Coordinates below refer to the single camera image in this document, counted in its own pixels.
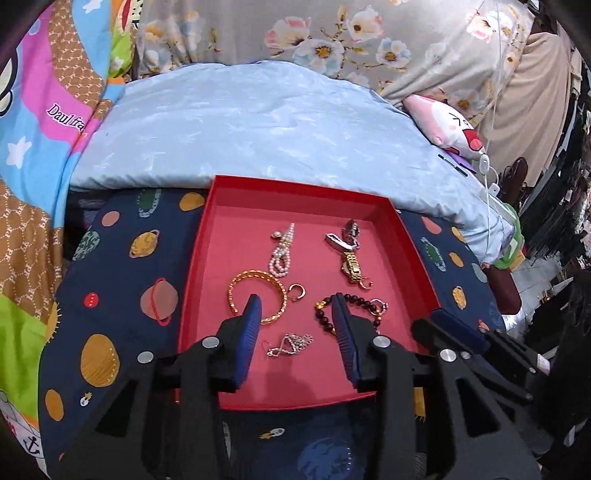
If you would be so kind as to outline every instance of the beaded bracelet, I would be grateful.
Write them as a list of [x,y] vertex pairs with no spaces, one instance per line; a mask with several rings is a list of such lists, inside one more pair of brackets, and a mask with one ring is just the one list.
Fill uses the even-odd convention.
[[[305,291],[304,287],[302,285],[300,285],[299,283],[294,283],[293,285],[290,285],[290,287],[286,291],[285,287],[283,286],[283,283],[281,283],[279,280],[277,280],[269,272],[263,272],[262,270],[246,270],[246,271],[236,275],[236,277],[234,277],[232,279],[232,281],[230,282],[230,284],[228,285],[228,304],[230,305],[230,308],[234,312],[234,315],[238,315],[238,309],[236,308],[236,305],[234,304],[233,289],[234,289],[234,286],[238,282],[240,282],[241,280],[244,280],[245,278],[260,278],[262,280],[266,280],[267,282],[271,283],[277,289],[277,291],[279,292],[279,295],[281,296],[281,308],[279,309],[279,312],[277,312],[275,315],[273,315],[269,318],[262,319],[261,325],[268,325],[269,323],[273,323],[274,321],[278,320],[279,317],[281,317],[281,315],[283,315],[285,313],[285,308],[287,307],[287,300],[288,299],[291,301],[297,301],[297,300],[301,300],[302,298],[304,298],[304,295],[306,295],[306,291]],[[301,294],[297,297],[289,297],[287,295],[287,293],[292,291],[292,289],[294,287],[299,287],[301,289]]]
[[[388,310],[388,304],[380,299],[365,300],[365,298],[363,297],[358,297],[357,295],[350,295],[348,293],[346,293],[344,297],[348,303],[362,307],[368,312],[370,312],[371,315],[376,317],[376,319],[373,321],[373,324],[377,332],[379,325],[382,323],[382,315],[386,313],[386,310]],[[332,297],[326,297],[324,300],[319,301],[316,304],[316,318],[318,319],[320,326],[325,332],[336,335],[335,327],[329,322],[323,310],[324,307],[330,305],[331,301]],[[381,305],[381,308],[378,309],[378,306],[374,305],[374,302],[379,303]]]

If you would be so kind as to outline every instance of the red box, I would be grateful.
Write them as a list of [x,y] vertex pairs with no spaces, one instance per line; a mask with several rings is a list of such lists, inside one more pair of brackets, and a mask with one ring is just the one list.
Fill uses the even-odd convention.
[[[364,275],[374,281],[370,291],[348,283],[341,273],[342,255],[324,241],[326,233],[341,236],[349,219],[359,224],[357,258]],[[314,316],[316,302],[337,292],[388,302],[380,332],[418,351],[410,324],[439,307],[433,286],[402,220],[384,197],[275,180],[217,176],[203,214],[187,279],[179,351],[215,335],[231,317],[228,284],[245,270],[267,270],[277,243],[271,234],[295,223],[291,268],[280,281],[287,288],[300,283],[306,296],[288,302],[283,316],[261,325],[248,377],[235,394],[221,394],[222,408],[283,410],[315,407],[366,396],[346,379],[333,335]],[[263,315],[280,308],[280,297],[268,282],[249,278],[234,288],[235,304],[261,297]],[[351,310],[373,317],[360,307]],[[326,309],[330,318],[330,308]],[[312,335],[313,343],[298,355],[268,357],[286,333]]]

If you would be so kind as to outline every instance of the metal screw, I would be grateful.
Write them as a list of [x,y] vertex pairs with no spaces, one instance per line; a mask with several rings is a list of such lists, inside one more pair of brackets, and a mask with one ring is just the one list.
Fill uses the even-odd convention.
[[390,339],[388,337],[384,337],[383,335],[378,335],[374,338],[374,345],[379,348],[387,348],[390,346]]
[[439,357],[441,357],[441,360],[446,362],[453,362],[457,358],[457,355],[453,350],[446,348],[445,350],[441,350],[441,352],[439,352]]
[[220,339],[217,337],[205,337],[201,340],[201,345],[204,348],[215,348],[220,344]]
[[138,362],[141,364],[149,364],[152,360],[154,360],[154,354],[152,352],[141,352],[138,355]]

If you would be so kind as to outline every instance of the floral curtain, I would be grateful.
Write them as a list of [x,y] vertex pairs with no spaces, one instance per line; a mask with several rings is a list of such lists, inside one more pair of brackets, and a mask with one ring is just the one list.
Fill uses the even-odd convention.
[[518,0],[151,0],[139,73],[291,61],[393,104],[412,93],[445,101],[476,125],[515,71],[532,24]]

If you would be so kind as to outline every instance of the white tile floor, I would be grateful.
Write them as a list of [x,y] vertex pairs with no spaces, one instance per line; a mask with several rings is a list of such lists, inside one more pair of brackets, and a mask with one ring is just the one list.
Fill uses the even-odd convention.
[[514,272],[513,281],[519,291],[523,303],[522,308],[528,320],[531,321],[534,310],[540,305],[540,296],[544,290],[552,285],[550,280],[560,271],[557,258],[531,261],[525,260]]

